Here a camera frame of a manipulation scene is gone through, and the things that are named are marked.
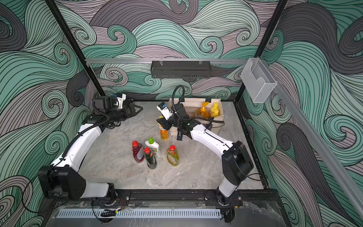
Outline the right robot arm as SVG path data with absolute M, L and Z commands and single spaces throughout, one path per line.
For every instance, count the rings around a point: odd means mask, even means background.
M 175 127 L 178 141 L 182 141 L 183 136 L 186 136 L 191 140 L 200 142 L 220 157 L 224 178 L 216 190 L 216 199 L 222 206 L 227 206 L 231 203 L 232 194 L 241 182 L 249 177 L 254 164 L 247 148 L 241 141 L 232 142 L 223 139 L 201 122 L 203 120 L 223 126 L 224 121 L 189 117 L 182 104 L 184 94 L 184 86 L 179 85 L 172 93 L 171 108 L 165 102 L 157 106 L 163 116 L 163 118 L 157 119 L 157 122 L 167 131 Z

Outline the large orange dish soap bottle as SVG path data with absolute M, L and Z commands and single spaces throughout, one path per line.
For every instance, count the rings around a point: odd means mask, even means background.
M 208 106 L 209 102 L 204 102 L 201 106 L 201 108 L 198 111 L 198 117 L 202 117 L 202 118 L 209 118 L 209 112 L 207 111 L 207 106 Z

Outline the beige canvas shopping bag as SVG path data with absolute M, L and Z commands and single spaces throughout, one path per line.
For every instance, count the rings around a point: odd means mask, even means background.
M 214 117 L 215 121 L 223 121 L 224 120 L 224 111 L 221 103 L 221 99 L 204 99 L 204 98 L 183 98 L 180 102 L 183 104 L 186 113 L 190 118 L 193 117 L 203 117 L 203 118 L 211 118 Z M 218 110 L 218 115 L 211 116 L 214 110 Z M 205 127 L 211 130 L 213 133 L 218 134 L 223 124 L 221 123 L 211 123 L 208 121 L 200 121 Z M 177 136 L 177 128 L 171 127 L 169 130 L 169 134 L 171 136 Z

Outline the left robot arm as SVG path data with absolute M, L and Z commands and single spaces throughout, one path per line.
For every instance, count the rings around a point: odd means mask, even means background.
M 45 198 L 59 201 L 99 199 L 108 206 L 115 203 L 117 192 L 113 183 L 87 181 L 79 174 L 79 169 L 91 145 L 105 128 L 113 128 L 114 122 L 125 121 L 142 110 L 132 101 L 122 109 L 111 111 L 94 107 L 95 112 L 85 119 L 85 124 L 58 159 L 39 169 L 37 177 Z

